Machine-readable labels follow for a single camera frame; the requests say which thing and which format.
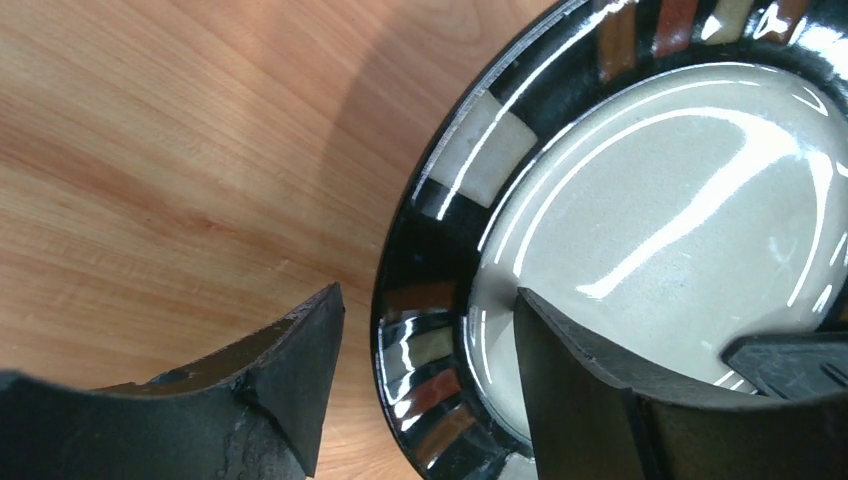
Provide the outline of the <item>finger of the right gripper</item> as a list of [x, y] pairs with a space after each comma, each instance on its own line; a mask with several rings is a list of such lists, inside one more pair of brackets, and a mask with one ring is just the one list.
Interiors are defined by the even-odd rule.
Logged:
[[769, 397], [811, 399], [847, 390], [845, 332], [740, 337], [724, 349], [721, 358]]

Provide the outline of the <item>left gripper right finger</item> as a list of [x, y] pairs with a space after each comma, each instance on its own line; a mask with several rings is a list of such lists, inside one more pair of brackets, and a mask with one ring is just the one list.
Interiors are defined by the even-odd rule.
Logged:
[[542, 479], [847, 475], [847, 390], [781, 399], [704, 383], [588, 330], [528, 288], [514, 330]]

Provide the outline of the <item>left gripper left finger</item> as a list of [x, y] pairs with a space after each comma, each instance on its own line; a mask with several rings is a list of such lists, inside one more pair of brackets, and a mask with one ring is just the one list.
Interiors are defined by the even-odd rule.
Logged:
[[345, 318], [330, 284], [272, 324], [145, 383], [1, 374], [5, 479], [306, 479]]

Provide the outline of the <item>black bottom plate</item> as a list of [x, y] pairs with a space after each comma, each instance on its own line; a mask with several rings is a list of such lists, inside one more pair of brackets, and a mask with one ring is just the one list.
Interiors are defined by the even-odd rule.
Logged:
[[470, 85], [386, 240], [372, 355], [424, 479], [542, 479], [518, 292], [746, 394], [735, 339], [847, 334], [847, 5], [558, 1]]

